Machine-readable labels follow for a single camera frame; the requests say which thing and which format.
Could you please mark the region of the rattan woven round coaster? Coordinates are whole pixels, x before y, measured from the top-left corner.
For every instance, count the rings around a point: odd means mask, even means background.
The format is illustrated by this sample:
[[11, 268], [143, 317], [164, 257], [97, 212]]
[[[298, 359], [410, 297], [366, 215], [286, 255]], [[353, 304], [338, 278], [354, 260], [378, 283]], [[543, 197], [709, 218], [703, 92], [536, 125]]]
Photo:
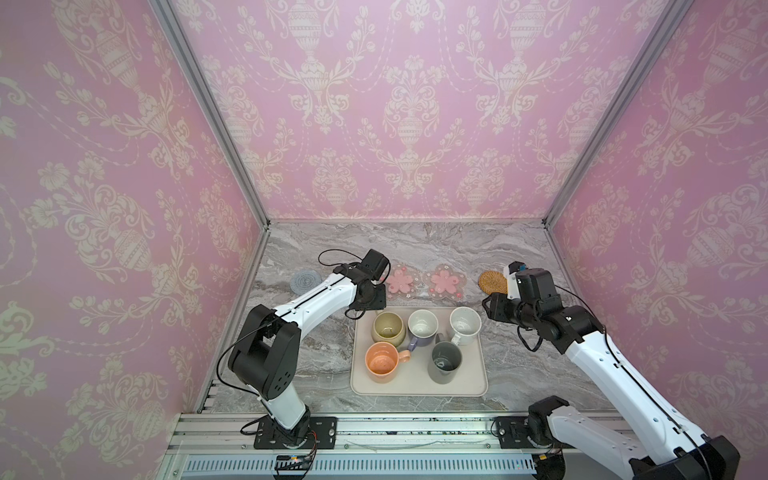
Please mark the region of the rattan woven round coaster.
[[484, 271], [477, 280], [478, 287], [486, 295], [493, 293], [508, 293], [507, 280], [503, 273], [498, 271]]

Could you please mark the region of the yellow-green mug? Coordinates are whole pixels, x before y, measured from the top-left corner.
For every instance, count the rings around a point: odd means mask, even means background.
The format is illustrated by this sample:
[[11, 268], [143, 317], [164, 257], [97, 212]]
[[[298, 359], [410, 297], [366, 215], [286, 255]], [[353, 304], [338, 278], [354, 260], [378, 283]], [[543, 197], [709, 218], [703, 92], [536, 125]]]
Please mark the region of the yellow-green mug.
[[375, 343], [385, 342], [398, 348], [405, 336], [405, 322], [399, 314], [383, 311], [375, 317], [371, 327], [371, 337]]

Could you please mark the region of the pink flower coaster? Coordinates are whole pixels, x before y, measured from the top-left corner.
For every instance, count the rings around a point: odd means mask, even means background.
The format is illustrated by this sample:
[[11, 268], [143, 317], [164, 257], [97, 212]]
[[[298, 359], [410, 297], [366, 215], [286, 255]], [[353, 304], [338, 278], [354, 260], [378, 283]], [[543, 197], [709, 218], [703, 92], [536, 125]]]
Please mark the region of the pink flower coaster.
[[419, 272], [401, 264], [393, 268], [385, 283], [388, 299], [414, 298], [422, 285]]
[[460, 301], [465, 298], [466, 276], [444, 264], [425, 274], [428, 293], [433, 299]]

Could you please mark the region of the orange pink mug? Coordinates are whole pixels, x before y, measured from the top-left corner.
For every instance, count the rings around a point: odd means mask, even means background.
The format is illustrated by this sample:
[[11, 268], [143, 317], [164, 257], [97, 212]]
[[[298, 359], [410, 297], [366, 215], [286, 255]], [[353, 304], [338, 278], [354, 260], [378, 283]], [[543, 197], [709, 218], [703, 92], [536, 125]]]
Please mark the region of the orange pink mug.
[[408, 350], [400, 351], [388, 342], [376, 342], [366, 351], [364, 361], [371, 378], [386, 383], [394, 378], [398, 366], [410, 359]]

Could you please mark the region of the blue woven round coaster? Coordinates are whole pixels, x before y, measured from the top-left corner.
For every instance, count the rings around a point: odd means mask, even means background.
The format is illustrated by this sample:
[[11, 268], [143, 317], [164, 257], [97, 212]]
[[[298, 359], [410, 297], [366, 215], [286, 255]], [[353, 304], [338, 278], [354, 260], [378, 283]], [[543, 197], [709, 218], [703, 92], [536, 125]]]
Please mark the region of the blue woven round coaster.
[[322, 281], [323, 279], [318, 272], [312, 269], [304, 269], [296, 272], [291, 277], [289, 286], [294, 294], [301, 296], [316, 288]]

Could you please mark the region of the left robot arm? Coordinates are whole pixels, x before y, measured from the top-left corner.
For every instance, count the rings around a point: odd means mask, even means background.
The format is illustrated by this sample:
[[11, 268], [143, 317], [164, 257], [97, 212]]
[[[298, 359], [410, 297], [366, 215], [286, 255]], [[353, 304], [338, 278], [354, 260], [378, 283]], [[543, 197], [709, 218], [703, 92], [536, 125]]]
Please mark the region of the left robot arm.
[[310, 409], [293, 385], [303, 339], [340, 310], [367, 312], [385, 306], [383, 283], [334, 273], [286, 304], [251, 309], [227, 368], [264, 406], [279, 443], [299, 447], [311, 436]]

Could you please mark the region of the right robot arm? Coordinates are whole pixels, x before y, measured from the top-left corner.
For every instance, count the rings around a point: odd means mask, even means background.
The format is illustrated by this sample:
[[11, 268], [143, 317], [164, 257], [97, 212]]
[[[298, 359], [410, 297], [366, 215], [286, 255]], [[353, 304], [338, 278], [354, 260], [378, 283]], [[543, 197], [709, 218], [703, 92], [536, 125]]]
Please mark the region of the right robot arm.
[[570, 446], [622, 479], [733, 479], [740, 454], [679, 412], [620, 353], [606, 327], [583, 306], [566, 307], [551, 273], [515, 261], [504, 269], [507, 290], [482, 307], [499, 323], [533, 331], [581, 369], [635, 436], [629, 438], [553, 395], [531, 404], [521, 425], [541, 448]]

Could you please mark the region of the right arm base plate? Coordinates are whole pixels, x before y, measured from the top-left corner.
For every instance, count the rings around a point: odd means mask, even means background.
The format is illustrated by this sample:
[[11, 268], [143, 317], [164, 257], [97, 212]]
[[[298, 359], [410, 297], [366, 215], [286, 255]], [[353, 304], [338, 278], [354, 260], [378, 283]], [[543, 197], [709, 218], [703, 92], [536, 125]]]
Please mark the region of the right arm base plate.
[[546, 422], [538, 417], [497, 416], [490, 432], [502, 449], [572, 449], [571, 445], [555, 440]]

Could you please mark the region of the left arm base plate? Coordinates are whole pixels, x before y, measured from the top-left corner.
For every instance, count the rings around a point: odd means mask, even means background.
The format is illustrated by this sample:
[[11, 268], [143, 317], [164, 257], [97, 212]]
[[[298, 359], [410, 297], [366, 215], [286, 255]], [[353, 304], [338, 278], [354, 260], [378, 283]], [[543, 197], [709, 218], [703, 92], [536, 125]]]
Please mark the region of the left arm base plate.
[[337, 424], [337, 417], [312, 415], [300, 419], [292, 429], [287, 429], [269, 416], [264, 416], [250, 431], [254, 433], [256, 450], [331, 450], [336, 443]]

